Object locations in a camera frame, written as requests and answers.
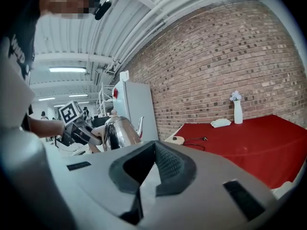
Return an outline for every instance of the black rubber pad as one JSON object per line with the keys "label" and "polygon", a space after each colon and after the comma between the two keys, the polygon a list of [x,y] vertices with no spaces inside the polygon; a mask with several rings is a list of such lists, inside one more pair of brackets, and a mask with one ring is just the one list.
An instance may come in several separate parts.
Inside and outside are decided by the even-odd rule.
{"label": "black rubber pad", "polygon": [[264,212],[265,209],[238,181],[226,182],[223,186],[249,221]]}
{"label": "black rubber pad", "polygon": [[67,165],[67,168],[70,171],[74,171],[74,170],[81,169],[81,168],[84,168],[90,165],[91,164],[89,162],[82,162],[82,163],[75,163],[75,164]]}

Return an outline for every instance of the brick wall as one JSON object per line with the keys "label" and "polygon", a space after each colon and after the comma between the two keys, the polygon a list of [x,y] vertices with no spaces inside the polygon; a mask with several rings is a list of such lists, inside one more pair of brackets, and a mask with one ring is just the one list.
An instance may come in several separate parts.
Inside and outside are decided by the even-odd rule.
{"label": "brick wall", "polygon": [[126,69],[151,86],[160,139],[183,123],[233,120],[235,90],[245,119],[276,114],[307,125],[302,62],[281,22],[257,0],[229,0],[181,18]]}

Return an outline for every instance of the white refrigerator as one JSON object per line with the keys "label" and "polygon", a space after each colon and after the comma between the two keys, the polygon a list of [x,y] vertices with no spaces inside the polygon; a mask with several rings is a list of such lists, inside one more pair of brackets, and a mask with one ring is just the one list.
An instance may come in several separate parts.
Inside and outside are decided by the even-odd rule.
{"label": "white refrigerator", "polygon": [[112,93],[115,88],[117,89],[117,98],[113,94],[113,105],[117,115],[128,118],[135,129],[139,126],[140,117],[144,116],[141,141],[158,140],[149,85],[120,80],[113,88]]}

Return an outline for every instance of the white vase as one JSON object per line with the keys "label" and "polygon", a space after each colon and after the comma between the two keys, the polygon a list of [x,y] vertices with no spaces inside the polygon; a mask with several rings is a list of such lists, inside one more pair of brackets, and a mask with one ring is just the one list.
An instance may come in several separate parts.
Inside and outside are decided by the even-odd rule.
{"label": "white vase", "polygon": [[243,123],[243,113],[241,108],[241,101],[235,101],[235,124],[242,124]]}

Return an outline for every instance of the black wire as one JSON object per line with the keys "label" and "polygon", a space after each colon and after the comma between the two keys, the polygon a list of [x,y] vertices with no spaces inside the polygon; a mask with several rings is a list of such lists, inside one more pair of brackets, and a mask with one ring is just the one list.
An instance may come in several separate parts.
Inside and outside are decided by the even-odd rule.
{"label": "black wire", "polygon": [[206,137],[199,137],[199,138],[190,138],[190,139],[186,139],[184,142],[186,142],[187,140],[208,140]]}
{"label": "black wire", "polygon": [[184,142],[183,142],[183,146],[184,145],[193,145],[193,146],[199,146],[199,147],[202,147],[203,148],[203,151],[206,150],[206,148],[203,146],[203,145],[200,145],[200,144],[192,144],[192,143],[185,143],[187,140],[208,140],[206,137],[199,137],[199,138],[190,138],[190,139],[186,139]]}
{"label": "black wire", "polygon": [[187,144],[184,144],[184,143],[183,143],[183,145],[184,145],[184,146],[185,146],[185,145],[199,146],[199,147],[202,147],[202,148],[203,148],[203,151],[205,151],[205,150],[206,150],[206,148],[205,148],[203,145],[200,145],[200,144],[192,144],[192,143],[187,143]]}

